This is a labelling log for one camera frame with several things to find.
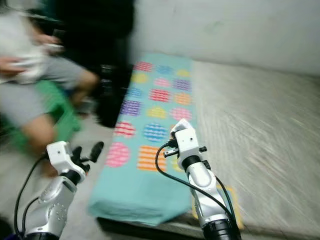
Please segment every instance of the white shirt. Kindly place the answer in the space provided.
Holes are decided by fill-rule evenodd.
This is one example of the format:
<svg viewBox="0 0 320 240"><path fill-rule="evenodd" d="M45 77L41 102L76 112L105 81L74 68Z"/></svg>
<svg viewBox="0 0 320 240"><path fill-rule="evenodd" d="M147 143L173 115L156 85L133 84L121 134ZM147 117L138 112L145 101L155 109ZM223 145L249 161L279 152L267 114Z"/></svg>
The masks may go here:
<svg viewBox="0 0 320 240"><path fill-rule="evenodd" d="M46 70L47 56L42 46L33 44L31 27L19 11L6 10L0 13L0 57L18 57L32 62L25 72L15 77L0 75L0 84L8 81L34 83Z"/></svg>

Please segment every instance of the black cable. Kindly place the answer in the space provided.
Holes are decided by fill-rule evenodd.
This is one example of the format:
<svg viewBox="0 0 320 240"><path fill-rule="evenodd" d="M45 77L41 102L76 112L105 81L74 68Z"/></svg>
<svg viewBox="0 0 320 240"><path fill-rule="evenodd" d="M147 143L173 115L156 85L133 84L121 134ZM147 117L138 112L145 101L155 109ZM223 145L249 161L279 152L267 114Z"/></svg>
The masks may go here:
<svg viewBox="0 0 320 240"><path fill-rule="evenodd" d="M230 207L230 211L231 211L231 214L232 214L232 216L233 216L233 220L234 220L234 221L237 221L237 220L236 220L236 214L235 214L234 208L233 208L233 206L232 206L232 202L231 202L231 199L230 199L230 197L229 197L229 194L228 194L228 192L227 192L227 190L226 190L226 188L225 188L225 185L220 181L220 179L219 179L217 176L215 176L215 179L218 181L218 183L219 183L220 186L222 187L222 190L223 190L223 192L224 192L224 195L225 195L225 197L226 197L226 200L228 201L228 204L229 204L229 207Z"/></svg>
<svg viewBox="0 0 320 240"><path fill-rule="evenodd" d="M26 233L26 217L27 217L27 212L30 206L39 199L39 197L36 197L33 199L31 202L28 203L28 205L25 207L24 212L23 212L23 217L22 217L22 234L24 235Z"/></svg>
<svg viewBox="0 0 320 240"><path fill-rule="evenodd" d="M46 159L48 156L47 154L44 154L43 156L41 156L32 166L30 172L28 173L23 185L22 185L22 188L20 189L20 192L18 194L18 196L16 197L16 201L15 201L15 206L14 206L14 219L13 219L13 227L14 227L14 231L15 231L15 234L18 235L18 237L20 239L23 239L23 236L21 235L21 233L19 232L19 228L18 228L18 209L19 209L19 202L20 202L20 198L21 198L21 195L22 195L22 192L24 191L28 181L29 181L29 178L31 176L31 174L33 173L33 171L35 170L36 166L44 159Z"/></svg>
<svg viewBox="0 0 320 240"><path fill-rule="evenodd" d="M206 197L210 198L211 200L213 200L214 202L216 202L216 204L218 204L218 205L226 212L226 214L228 215L228 217L229 217L231 220L233 220L234 217L232 216L232 214L230 213L230 211L229 211L220 201L218 201L216 198L214 198L213 196L211 196L209 193L207 193L207 192L203 191L202 189L200 189L200 188L198 188L198 187L190 184L189 182L186 182L186 181L184 181L184 180L182 180L182 179L180 179L180 178L177 178L177 177L175 177L175 176L172 176L172 175L170 175L170 174L168 174L168 173L166 173L166 172L164 172L164 171L162 171L162 170L160 169L160 167L159 167L159 165L158 165L158 157L159 157L160 151L161 151L163 148L168 147L168 146L169 146L169 145L166 143L166 144L162 145L162 146L158 149L158 151L156 152L156 155L155 155L155 167L156 167L156 169L158 170L158 172L161 173L162 175L166 176L167 178L170 178L170 179L172 179L172 180L175 180L175 181L177 181L177 182L179 182L179 183L181 183L181 184L183 184L183 185L186 185L186 186L188 186L189 188L191 188L191 189L193 189L193 190L196 190L196 191L198 191L199 193L202 193L202 194L205 195Z"/></svg>

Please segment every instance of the green stool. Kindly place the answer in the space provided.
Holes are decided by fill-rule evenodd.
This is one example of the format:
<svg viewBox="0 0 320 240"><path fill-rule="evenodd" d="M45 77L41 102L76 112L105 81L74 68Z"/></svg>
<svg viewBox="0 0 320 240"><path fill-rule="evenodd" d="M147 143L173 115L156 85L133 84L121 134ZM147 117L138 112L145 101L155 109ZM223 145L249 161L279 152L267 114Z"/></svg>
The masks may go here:
<svg viewBox="0 0 320 240"><path fill-rule="evenodd" d="M57 132L56 141L68 141L72 135L81 129L80 121L75 115L75 111L63 92L50 81L42 80L35 85L37 91L42 96L42 101L46 112L51 115L55 130ZM27 137L19 128L13 127L4 120L4 126L12 138L14 144L21 150L27 150Z"/></svg>

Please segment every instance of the person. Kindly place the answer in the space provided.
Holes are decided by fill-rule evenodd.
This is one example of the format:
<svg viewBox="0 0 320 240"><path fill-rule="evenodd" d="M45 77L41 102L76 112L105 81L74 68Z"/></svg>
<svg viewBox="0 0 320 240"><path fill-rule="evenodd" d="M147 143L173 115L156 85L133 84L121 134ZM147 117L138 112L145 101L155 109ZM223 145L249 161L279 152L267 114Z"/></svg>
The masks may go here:
<svg viewBox="0 0 320 240"><path fill-rule="evenodd" d="M21 128L33 152L40 155L55 141L56 132L35 83L48 80L72 91L70 101L76 107L99 80L74 62L48 54L44 45L58 44L59 39L43 34L4 1L0 0L0 112ZM29 65L15 65L24 61Z"/></svg>

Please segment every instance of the white wall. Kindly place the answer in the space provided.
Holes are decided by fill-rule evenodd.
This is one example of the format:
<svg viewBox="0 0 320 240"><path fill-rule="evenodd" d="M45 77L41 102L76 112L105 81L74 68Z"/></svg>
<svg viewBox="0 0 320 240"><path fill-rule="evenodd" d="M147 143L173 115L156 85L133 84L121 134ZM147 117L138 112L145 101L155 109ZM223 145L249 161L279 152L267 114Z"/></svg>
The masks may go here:
<svg viewBox="0 0 320 240"><path fill-rule="evenodd" d="M320 0L136 0L132 51L320 75Z"/></svg>

